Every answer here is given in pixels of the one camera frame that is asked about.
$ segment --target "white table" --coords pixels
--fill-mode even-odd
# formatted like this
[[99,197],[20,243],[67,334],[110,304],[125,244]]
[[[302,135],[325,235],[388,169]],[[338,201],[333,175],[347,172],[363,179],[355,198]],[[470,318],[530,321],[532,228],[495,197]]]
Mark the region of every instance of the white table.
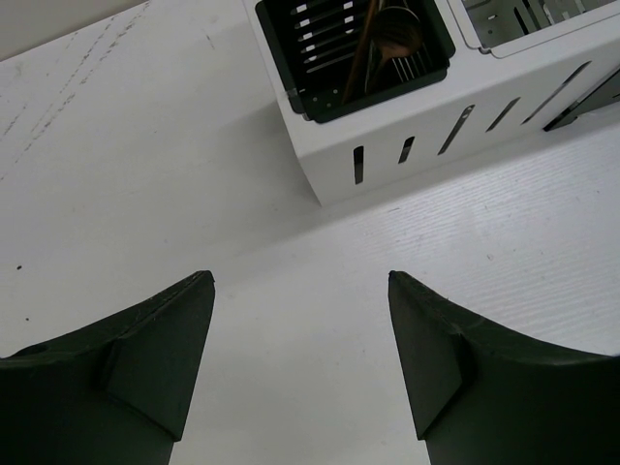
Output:
[[428,463],[388,272],[620,353],[619,121],[321,209],[240,2],[153,0],[0,64],[0,357],[207,268],[216,307],[172,464]]

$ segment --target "white dish rack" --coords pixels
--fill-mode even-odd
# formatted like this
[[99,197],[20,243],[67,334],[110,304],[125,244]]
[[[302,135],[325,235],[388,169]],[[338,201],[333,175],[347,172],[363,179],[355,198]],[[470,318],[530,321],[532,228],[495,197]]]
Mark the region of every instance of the white dish rack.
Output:
[[[456,48],[448,76],[319,124],[292,109],[256,14],[260,1],[244,0],[321,204],[540,131],[620,68],[620,0],[435,0]],[[289,10],[306,3],[282,1]]]

